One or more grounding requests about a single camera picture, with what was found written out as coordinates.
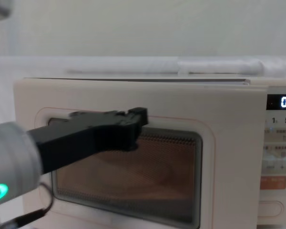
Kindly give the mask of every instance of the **cable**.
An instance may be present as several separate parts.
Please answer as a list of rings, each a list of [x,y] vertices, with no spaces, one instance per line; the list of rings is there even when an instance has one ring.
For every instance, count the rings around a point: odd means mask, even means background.
[[[26,215],[16,217],[16,218],[2,224],[0,226],[0,229],[7,229],[7,228],[11,228],[11,227],[12,228],[21,228],[21,227],[23,227],[29,223],[32,223],[32,222],[44,217],[50,211],[50,209],[53,207],[53,204],[54,204],[54,195],[52,193],[51,188],[47,184],[40,183],[40,186],[44,187],[51,197],[51,202],[47,206],[47,208],[39,209],[37,211],[33,211],[31,213],[28,213]]]
[[[45,213],[48,213],[48,212],[51,210],[51,208],[53,207],[53,204],[54,204],[54,195],[53,195],[53,193],[52,193],[51,188],[50,188],[47,184],[41,182],[39,185],[40,185],[40,186],[43,186],[43,187],[48,191],[49,195],[51,196],[51,202],[50,202],[49,206],[48,206],[46,209],[44,209],[44,212],[45,212]]]

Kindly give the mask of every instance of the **white backdrop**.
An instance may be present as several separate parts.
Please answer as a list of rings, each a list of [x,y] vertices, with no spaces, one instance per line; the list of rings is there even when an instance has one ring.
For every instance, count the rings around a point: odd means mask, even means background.
[[[12,55],[286,55],[286,0],[16,0],[1,24]]]

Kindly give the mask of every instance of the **white microwave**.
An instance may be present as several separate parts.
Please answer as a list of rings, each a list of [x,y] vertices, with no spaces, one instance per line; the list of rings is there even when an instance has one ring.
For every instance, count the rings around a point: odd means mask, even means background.
[[[108,151],[43,176],[56,197],[39,229],[255,229],[286,224],[286,79],[234,74],[23,79],[26,129],[74,111],[146,107],[134,152]],[[46,206],[37,189],[25,212]]]

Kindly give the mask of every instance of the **orange button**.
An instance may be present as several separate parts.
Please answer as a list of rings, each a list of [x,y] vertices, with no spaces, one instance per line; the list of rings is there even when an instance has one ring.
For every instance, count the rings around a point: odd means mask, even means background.
[[[274,190],[286,188],[286,176],[261,177],[261,190]]]

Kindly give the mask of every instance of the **microwave window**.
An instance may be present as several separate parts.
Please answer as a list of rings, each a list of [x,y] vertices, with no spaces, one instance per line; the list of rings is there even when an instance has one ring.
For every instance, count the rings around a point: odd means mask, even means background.
[[[49,124],[61,121],[51,119]],[[199,228],[199,135],[144,128],[138,144],[132,152],[101,152],[53,172],[55,197],[180,228]]]

